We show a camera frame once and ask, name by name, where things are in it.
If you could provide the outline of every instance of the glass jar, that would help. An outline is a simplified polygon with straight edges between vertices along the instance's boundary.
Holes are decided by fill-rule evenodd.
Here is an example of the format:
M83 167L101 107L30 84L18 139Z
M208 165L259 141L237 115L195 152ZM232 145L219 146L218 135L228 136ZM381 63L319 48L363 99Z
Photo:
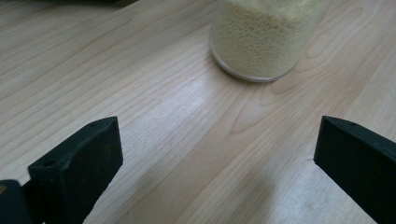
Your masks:
M297 62L330 0L219 0L210 47L228 73L267 82Z

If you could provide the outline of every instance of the wood grain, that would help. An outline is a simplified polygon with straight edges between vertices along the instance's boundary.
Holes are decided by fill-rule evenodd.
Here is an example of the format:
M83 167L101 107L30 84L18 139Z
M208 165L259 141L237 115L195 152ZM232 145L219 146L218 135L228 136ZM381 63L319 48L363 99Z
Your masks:
M118 116L124 164L85 223L374 223L314 163L321 116L396 141L396 2L334 0L289 75L227 76L215 0L0 2L0 179Z

